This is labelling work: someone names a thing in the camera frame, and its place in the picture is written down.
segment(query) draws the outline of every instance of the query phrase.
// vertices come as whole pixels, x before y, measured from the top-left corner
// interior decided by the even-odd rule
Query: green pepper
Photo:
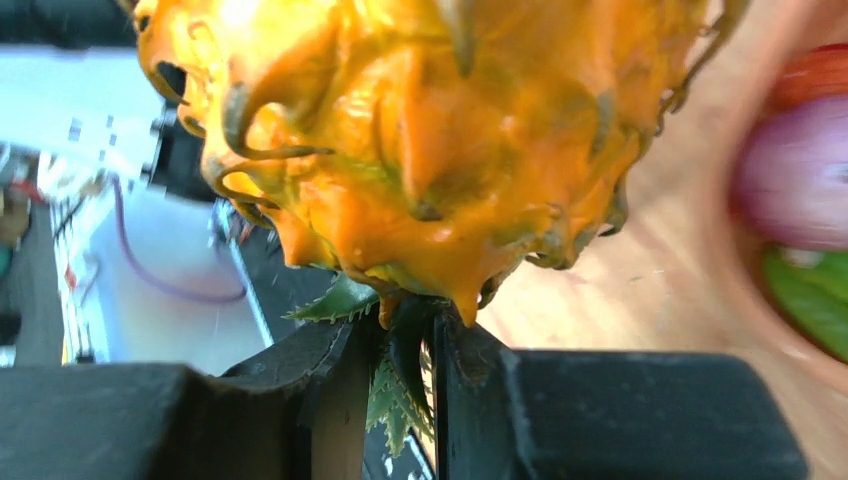
[[[771,293],[795,323],[838,359],[848,362],[848,253],[826,253],[812,268],[766,251],[763,273]]]

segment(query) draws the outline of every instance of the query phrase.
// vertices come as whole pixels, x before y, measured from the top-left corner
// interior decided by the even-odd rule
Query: yellow dragon fruit
[[[628,169],[748,6],[724,0],[710,25],[709,3],[125,6],[152,84],[175,97],[157,67],[186,72],[178,113],[205,138],[207,181],[276,229],[287,265],[346,275],[328,295],[344,301],[300,315],[347,315],[376,292],[388,329],[410,294],[472,326],[522,260],[568,268],[621,229]]]

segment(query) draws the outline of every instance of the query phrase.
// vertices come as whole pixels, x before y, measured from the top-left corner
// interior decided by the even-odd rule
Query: bowl
[[[726,125],[721,152],[709,166],[703,212],[704,240],[713,279],[733,311],[763,346],[788,357],[801,370],[848,395],[848,365],[830,356],[797,330],[770,299],[760,273],[764,240],[732,211],[730,182],[738,150],[753,129],[765,97],[782,66],[812,48],[848,40],[848,2],[788,2],[776,17],[768,52],[752,65],[753,78],[741,88],[736,115]]]

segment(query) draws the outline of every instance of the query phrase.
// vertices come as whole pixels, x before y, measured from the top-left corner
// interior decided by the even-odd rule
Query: black cylinder
[[[0,0],[0,44],[134,48],[136,34],[115,0]]]

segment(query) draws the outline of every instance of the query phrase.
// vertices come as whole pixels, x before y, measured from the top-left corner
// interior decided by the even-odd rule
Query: wooden table
[[[522,266],[480,316],[514,347],[737,354],[774,391],[814,465],[814,478],[844,479],[848,400],[741,328],[711,279],[698,221],[705,168],[720,161],[715,154],[728,141],[723,127],[738,116],[736,96],[757,78],[751,65],[774,29],[782,28],[777,24],[785,25],[784,9],[798,1],[753,1],[731,44],[697,80],[686,108],[668,118],[666,132],[631,174],[632,217],[621,234],[597,240],[569,272]]]

